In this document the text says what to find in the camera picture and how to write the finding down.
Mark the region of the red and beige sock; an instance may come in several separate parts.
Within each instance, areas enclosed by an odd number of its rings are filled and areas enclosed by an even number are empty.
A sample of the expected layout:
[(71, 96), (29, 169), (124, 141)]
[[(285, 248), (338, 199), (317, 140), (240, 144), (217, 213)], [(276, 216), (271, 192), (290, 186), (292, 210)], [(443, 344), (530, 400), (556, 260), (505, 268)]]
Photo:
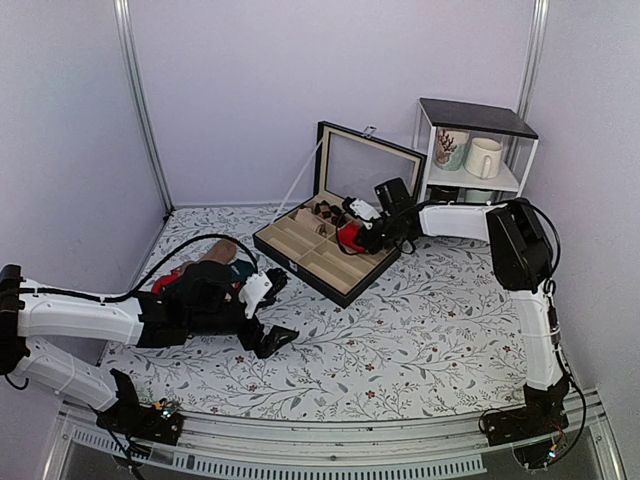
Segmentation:
[(362, 253), (364, 248), (357, 244), (356, 237), (359, 227), (354, 222), (349, 222), (337, 230), (337, 241), (342, 249), (349, 253)]

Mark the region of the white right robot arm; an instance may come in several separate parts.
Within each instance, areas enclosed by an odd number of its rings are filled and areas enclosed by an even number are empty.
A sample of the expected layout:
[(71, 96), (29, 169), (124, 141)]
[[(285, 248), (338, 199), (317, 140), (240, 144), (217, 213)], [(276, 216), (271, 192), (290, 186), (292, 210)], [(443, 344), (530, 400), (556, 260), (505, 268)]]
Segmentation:
[(518, 412), (517, 427), (524, 435), (539, 435), (556, 417), (554, 404), (544, 397), (564, 395), (569, 389), (553, 304), (552, 276), (560, 246), (551, 244), (541, 224), (548, 217), (520, 197), (497, 204), (417, 203), (400, 178), (376, 186), (375, 192), (381, 211), (361, 199), (343, 201), (346, 211), (363, 223), (355, 244), (368, 253), (399, 248), (419, 237), (456, 237), (489, 245), (494, 276), (511, 293), (520, 320), (527, 360), (525, 394), (543, 396)]

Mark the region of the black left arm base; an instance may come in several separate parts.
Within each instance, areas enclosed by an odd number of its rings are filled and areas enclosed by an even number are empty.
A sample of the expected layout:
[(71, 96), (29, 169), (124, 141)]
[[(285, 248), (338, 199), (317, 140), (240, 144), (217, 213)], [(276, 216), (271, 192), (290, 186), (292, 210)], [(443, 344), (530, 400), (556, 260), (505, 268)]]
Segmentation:
[(116, 383), (116, 403), (96, 414), (96, 425), (123, 434), (127, 439), (176, 446), (184, 424), (179, 403), (162, 398), (151, 405), (143, 405), (127, 374), (116, 369), (111, 369), (110, 374)]

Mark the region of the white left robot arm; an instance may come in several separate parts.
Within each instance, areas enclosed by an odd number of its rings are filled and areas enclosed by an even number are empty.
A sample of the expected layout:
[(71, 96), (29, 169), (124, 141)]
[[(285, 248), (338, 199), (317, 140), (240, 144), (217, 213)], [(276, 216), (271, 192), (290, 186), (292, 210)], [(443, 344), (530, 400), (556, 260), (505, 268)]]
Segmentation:
[(271, 329), (258, 309), (274, 303), (286, 285), (280, 269), (239, 274), (234, 265), (201, 261), (156, 281), (151, 291), (120, 297), (64, 291), (25, 279), (17, 265), (1, 270), (1, 372), (27, 375), (85, 402), (128, 434), (148, 426), (148, 412), (130, 377), (89, 365), (47, 342), (49, 336), (92, 338), (146, 349), (182, 345), (191, 336), (237, 337), (258, 358), (298, 337)]

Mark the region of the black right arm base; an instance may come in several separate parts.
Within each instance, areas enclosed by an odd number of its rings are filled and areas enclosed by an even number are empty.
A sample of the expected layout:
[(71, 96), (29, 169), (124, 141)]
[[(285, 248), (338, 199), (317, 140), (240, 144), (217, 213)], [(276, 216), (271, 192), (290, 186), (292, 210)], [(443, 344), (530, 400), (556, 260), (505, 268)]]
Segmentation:
[[(581, 402), (581, 419), (577, 433), (568, 439), (569, 427), (564, 410), (564, 398), (574, 388)], [(516, 409), (492, 408), (478, 419), (478, 429), (490, 446), (504, 445), (538, 436), (548, 435), (545, 442), (516, 447), (516, 461), (528, 471), (544, 470), (564, 459), (578, 444), (586, 426), (586, 397), (570, 374), (564, 373), (560, 381), (549, 390), (541, 391), (524, 386), (525, 406)]]

